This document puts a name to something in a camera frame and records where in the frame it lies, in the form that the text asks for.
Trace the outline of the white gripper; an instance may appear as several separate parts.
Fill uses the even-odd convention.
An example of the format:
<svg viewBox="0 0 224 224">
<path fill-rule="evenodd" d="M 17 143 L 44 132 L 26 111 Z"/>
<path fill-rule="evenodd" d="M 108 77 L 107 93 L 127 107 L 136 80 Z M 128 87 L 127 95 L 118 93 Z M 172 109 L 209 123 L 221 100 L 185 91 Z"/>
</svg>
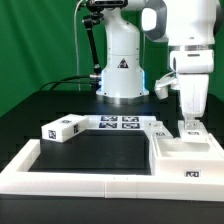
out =
<svg viewBox="0 0 224 224">
<path fill-rule="evenodd" d="M 208 74 L 180 74 L 180 106 L 186 129 L 198 126 L 197 118 L 204 115 L 209 84 Z"/>
</svg>

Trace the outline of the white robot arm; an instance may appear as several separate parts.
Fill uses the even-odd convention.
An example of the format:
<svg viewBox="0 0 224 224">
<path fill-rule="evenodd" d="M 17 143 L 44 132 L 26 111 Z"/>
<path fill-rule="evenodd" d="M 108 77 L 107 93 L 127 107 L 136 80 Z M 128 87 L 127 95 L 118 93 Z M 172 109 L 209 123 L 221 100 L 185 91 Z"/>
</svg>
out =
<svg viewBox="0 0 224 224">
<path fill-rule="evenodd" d="M 155 82 L 160 99 L 179 92 L 183 124 L 190 128 L 203 116 L 209 75 L 214 70 L 215 35 L 222 24 L 220 0 L 85 0 L 83 18 L 95 53 L 92 28 L 105 25 L 107 64 L 94 58 L 102 100 L 138 99 L 149 94 L 138 62 L 139 38 L 168 48 L 170 72 Z"/>
</svg>

